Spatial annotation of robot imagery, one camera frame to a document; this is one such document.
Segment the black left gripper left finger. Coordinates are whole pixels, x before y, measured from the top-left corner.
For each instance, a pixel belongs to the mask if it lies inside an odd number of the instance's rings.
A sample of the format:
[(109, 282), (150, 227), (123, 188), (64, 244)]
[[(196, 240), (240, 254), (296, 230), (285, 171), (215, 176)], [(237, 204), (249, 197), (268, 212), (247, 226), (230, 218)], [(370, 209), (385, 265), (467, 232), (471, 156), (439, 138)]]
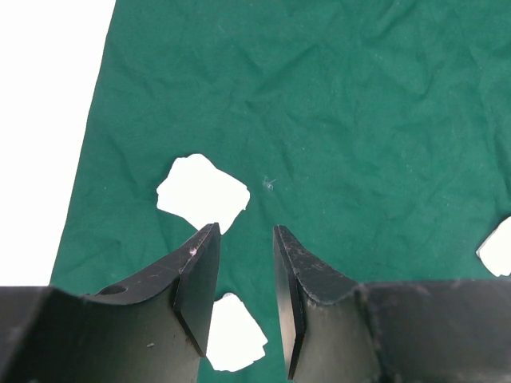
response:
[(196, 381), (219, 262), (220, 229), (209, 224), (96, 294), (2, 288), (2, 381)]

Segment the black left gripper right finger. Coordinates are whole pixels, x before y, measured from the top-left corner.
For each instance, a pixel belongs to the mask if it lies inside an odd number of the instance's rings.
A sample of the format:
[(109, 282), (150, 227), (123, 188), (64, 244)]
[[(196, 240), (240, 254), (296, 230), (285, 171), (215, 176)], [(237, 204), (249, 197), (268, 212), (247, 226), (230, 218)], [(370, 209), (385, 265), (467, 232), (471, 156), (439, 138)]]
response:
[(273, 229), (275, 291), (283, 359), (292, 382), (379, 382), (378, 362), (357, 282)]

